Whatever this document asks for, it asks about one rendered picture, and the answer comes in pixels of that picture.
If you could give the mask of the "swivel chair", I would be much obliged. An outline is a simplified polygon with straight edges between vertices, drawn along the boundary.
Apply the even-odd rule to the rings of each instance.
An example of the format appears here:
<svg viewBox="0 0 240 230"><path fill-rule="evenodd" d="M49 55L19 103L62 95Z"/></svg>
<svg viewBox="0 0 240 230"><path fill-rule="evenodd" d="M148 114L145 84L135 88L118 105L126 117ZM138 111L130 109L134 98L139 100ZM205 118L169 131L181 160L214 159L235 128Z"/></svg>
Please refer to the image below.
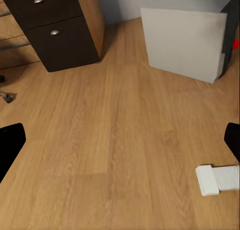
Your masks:
<svg viewBox="0 0 240 230"><path fill-rule="evenodd" d="M0 75L0 83L4 82L5 80L5 76L4 75ZM12 98L10 97L10 95L5 94L4 92L0 91L0 95L3 96L3 99L8 102L8 100L12 100Z"/></svg>

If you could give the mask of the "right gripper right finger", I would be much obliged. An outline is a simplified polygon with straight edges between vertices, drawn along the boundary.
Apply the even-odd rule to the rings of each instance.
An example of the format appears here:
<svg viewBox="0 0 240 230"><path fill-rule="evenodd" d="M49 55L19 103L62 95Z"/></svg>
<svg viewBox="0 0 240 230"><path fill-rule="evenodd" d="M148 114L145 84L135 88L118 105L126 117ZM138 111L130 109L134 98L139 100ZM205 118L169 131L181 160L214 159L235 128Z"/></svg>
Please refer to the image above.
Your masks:
<svg viewBox="0 0 240 230"><path fill-rule="evenodd" d="M240 163L240 125L228 123L224 141Z"/></svg>

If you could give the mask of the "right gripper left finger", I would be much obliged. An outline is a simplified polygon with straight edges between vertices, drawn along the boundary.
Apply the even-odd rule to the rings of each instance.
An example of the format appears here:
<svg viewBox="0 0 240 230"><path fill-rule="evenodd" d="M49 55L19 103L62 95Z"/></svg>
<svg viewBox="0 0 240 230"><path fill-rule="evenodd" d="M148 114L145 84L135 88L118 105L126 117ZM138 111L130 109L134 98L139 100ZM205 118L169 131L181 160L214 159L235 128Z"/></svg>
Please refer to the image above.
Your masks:
<svg viewBox="0 0 240 230"><path fill-rule="evenodd" d="M0 183L26 142L21 123L0 128Z"/></svg>

